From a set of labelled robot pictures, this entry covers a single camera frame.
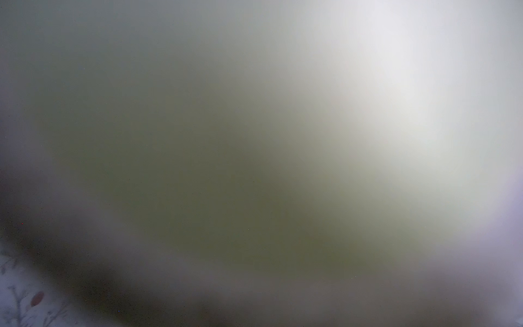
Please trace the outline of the light green mug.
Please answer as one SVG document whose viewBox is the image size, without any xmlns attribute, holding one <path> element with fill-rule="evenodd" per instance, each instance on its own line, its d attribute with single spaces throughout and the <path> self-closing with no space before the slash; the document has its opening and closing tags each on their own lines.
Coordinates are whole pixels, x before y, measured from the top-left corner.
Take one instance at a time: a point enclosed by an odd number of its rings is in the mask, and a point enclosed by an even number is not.
<svg viewBox="0 0 523 327">
<path fill-rule="evenodd" d="M 1 236 L 128 326 L 518 326 L 521 1 L 2 1 Z"/>
</svg>

